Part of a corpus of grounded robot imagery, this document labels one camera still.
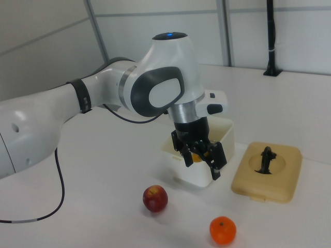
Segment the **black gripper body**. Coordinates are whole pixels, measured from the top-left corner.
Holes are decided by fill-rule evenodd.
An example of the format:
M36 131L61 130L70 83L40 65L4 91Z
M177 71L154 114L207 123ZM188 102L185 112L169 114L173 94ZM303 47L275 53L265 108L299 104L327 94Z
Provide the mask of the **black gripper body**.
M189 123L174 123L173 141L183 143L201 142L209 144L209 124L207 117Z

